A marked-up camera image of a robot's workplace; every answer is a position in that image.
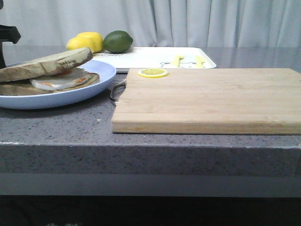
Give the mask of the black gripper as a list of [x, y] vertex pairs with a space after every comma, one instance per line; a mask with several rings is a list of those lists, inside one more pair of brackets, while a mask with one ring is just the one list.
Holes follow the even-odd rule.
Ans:
[[3, 56], [3, 43], [12, 42], [17, 44], [21, 38], [19, 30], [15, 26], [0, 25], [0, 68], [5, 68], [5, 60]]

